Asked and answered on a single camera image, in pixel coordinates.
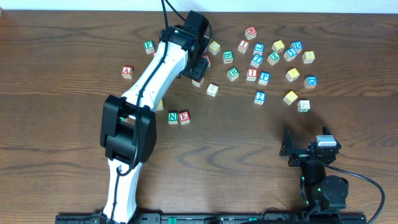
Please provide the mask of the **green R wooden block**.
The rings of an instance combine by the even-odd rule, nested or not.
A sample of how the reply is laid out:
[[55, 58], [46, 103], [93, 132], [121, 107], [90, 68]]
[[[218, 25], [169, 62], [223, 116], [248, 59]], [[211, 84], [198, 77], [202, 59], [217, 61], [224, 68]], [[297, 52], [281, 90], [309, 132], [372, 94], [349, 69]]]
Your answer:
[[227, 77], [231, 82], [239, 77], [239, 70], [236, 67], [233, 67], [227, 71]]

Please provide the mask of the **red E wooden block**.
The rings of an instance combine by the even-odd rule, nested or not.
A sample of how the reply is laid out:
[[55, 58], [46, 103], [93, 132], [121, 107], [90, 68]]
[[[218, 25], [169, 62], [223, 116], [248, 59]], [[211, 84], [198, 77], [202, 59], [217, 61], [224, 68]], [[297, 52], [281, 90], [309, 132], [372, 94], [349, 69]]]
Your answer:
[[188, 124], [190, 122], [190, 115], [188, 111], [182, 111], [178, 114], [178, 118], [182, 125]]

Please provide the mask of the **green N wooden block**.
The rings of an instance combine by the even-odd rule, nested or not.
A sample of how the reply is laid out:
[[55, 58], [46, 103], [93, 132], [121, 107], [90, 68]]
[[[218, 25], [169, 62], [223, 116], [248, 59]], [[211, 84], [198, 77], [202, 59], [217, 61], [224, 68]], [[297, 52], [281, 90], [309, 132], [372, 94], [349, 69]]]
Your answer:
[[178, 113], [177, 112], [169, 112], [168, 113], [168, 123], [169, 124], [178, 124]]

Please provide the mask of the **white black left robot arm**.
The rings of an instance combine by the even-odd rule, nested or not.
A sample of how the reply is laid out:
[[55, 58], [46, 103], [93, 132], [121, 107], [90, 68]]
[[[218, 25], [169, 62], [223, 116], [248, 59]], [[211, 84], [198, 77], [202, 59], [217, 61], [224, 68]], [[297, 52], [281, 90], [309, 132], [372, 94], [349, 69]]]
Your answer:
[[136, 190], [142, 165], [157, 140], [155, 112], [180, 74], [203, 78], [202, 56], [211, 40], [210, 25], [170, 26], [160, 34], [158, 49], [138, 81], [122, 96], [109, 95], [103, 105], [100, 144], [110, 171], [108, 201], [100, 223], [129, 223], [136, 215]]

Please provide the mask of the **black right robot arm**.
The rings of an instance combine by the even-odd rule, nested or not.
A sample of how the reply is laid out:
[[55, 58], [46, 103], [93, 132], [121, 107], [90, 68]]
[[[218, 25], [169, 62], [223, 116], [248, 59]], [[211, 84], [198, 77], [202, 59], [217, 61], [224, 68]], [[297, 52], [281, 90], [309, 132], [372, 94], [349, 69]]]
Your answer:
[[341, 144], [326, 126], [306, 149], [294, 148], [290, 131], [284, 129], [279, 156], [289, 158], [288, 166], [300, 168], [300, 191], [312, 213], [338, 212], [346, 208], [348, 181], [336, 175], [327, 175], [325, 170], [336, 160], [340, 149]]

